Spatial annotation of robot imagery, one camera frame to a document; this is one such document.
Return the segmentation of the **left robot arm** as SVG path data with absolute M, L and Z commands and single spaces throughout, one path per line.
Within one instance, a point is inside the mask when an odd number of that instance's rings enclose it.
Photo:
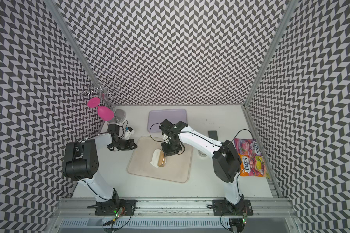
M 107 149 L 110 152 L 129 151 L 138 147 L 134 139 L 120 136 L 121 128 L 120 125 L 111 124 L 106 132 L 95 137 L 66 144 L 62 164 L 64 177 L 81 183 L 94 195 L 98 203 L 117 202 L 119 195 L 99 172 L 96 140 L 107 137 Z

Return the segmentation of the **wooden dough roller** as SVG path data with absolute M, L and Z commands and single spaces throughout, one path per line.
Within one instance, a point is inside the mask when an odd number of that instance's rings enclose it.
M 166 164 L 166 158 L 164 156 L 164 152 L 161 150 L 160 153 L 159 153 L 157 166 L 158 167 L 164 167 L 165 164 Z

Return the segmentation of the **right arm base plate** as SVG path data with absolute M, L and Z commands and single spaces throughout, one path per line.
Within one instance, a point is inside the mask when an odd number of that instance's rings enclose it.
M 212 200 L 211 209 L 215 216 L 227 214 L 235 216 L 243 216 L 246 214 L 247 216 L 252 216 L 254 214 L 250 200 L 245 199 L 240 199 L 237 204 L 231 204 L 226 199 Z

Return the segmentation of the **white dough ball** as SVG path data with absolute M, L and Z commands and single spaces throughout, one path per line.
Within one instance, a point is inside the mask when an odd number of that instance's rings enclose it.
M 156 149 L 153 152 L 153 156 L 152 156 L 152 160 L 150 162 L 150 164 L 152 166 L 154 166 L 155 168 L 159 168 L 160 166 L 158 165 L 159 161 L 160 161 L 160 155 L 162 153 L 161 149 Z

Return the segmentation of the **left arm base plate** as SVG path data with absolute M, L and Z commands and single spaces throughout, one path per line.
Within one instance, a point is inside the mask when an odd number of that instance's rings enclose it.
M 92 208 L 95 208 L 96 216 L 115 216 L 120 208 L 123 208 L 123 214 L 125 216 L 133 216 L 135 213 L 137 200 L 119 200 L 119 201 L 107 201 L 97 202 Z

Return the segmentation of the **beige plastic tray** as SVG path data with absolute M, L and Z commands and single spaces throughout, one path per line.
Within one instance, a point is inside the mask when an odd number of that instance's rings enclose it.
M 193 148 L 185 145 L 183 154 L 168 156 L 164 167 L 155 168 L 150 164 L 153 152 L 161 149 L 158 138 L 142 136 L 134 149 L 127 171 L 133 175 L 156 178 L 161 180 L 185 183 L 189 178 Z

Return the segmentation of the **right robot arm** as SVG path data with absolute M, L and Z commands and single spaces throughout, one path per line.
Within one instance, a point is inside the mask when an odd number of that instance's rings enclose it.
M 221 142 L 209 138 L 183 121 L 173 124 L 165 119 L 159 124 L 159 129 L 163 136 L 161 148 L 165 157 L 181 154 L 185 150 L 185 144 L 201 151 L 211 158 L 215 175 L 224 182 L 226 201 L 238 204 L 242 199 L 237 182 L 242 160 L 231 141 Z

